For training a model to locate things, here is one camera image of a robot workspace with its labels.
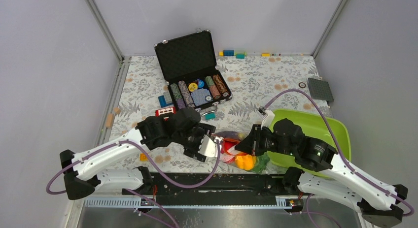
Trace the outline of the green toy cabbage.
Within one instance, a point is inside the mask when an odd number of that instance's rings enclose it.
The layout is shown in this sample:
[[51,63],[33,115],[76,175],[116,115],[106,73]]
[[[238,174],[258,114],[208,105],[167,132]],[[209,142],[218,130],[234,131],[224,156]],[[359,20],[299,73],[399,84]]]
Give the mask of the green toy cabbage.
[[262,174],[266,170],[267,164],[270,161],[270,157],[268,156],[268,153],[264,153],[260,156],[254,156],[255,159],[254,167],[252,171],[257,174]]

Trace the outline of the yellow toy bell pepper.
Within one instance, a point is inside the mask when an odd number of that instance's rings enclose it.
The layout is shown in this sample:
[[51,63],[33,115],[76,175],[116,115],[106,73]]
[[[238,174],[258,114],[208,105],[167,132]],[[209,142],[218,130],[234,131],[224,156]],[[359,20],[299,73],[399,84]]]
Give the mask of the yellow toy bell pepper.
[[257,162],[257,157],[252,155],[238,155],[235,156],[235,164],[238,168],[250,171],[252,170]]

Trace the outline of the red toy apple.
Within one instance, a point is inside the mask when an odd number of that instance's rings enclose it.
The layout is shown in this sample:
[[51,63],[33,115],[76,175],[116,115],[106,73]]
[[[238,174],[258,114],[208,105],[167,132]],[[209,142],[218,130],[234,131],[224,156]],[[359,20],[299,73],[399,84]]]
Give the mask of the red toy apple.
[[235,149],[239,143],[238,140],[225,138],[222,143],[220,160],[224,163],[232,163],[236,156],[241,155],[242,153]]

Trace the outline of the clear zip top bag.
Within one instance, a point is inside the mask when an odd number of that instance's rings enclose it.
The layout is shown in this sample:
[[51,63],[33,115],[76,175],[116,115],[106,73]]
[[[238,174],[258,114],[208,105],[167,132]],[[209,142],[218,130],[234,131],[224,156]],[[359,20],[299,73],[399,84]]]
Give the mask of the clear zip top bag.
[[245,139],[246,135],[236,131],[220,131],[213,134],[222,138],[220,161],[247,172],[267,174],[267,166],[270,158],[267,153],[255,156],[252,152],[242,152],[237,146]]

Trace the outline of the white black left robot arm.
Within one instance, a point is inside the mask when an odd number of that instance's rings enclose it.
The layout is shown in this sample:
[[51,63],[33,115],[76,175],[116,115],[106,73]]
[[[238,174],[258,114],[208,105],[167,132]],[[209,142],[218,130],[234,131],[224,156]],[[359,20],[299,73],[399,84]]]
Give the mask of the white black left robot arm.
[[116,162],[137,153],[167,147],[183,146],[184,154],[204,162],[206,158],[220,161],[222,138],[213,135],[215,127],[201,123],[200,114],[190,108],[176,113],[149,116],[115,140],[84,152],[65,150],[60,153],[65,193],[68,199],[85,198],[95,191],[136,190],[147,194],[153,181],[143,166],[131,170],[110,170]]

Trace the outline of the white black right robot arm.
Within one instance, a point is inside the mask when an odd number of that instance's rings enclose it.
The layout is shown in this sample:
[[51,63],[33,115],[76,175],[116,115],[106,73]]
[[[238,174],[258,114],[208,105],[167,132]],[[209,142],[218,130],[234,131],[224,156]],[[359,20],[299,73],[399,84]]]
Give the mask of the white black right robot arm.
[[370,176],[342,159],[333,146],[306,136],[302,128],[285,118],[272,130],[253,125],[249,135],[235,146],[237,151],[261,156],[274,152],[293,156],[296,167],[288,167],[282,179],[284,191],[294,195],[308,193],[345,205],[369,223],[392,228],[402,222],[404,211],[398,207],[408,189],[390,185]]

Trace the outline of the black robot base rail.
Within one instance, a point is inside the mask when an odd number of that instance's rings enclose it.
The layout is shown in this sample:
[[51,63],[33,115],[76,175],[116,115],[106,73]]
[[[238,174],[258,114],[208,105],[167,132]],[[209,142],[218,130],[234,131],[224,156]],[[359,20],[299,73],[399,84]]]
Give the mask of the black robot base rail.
[[214,174],[202,186],[185,189],[152,172],[138,194],[155,198],[167,206],[277,205],[277,199],[301,199],[305,194],[285,188],[282,174]]

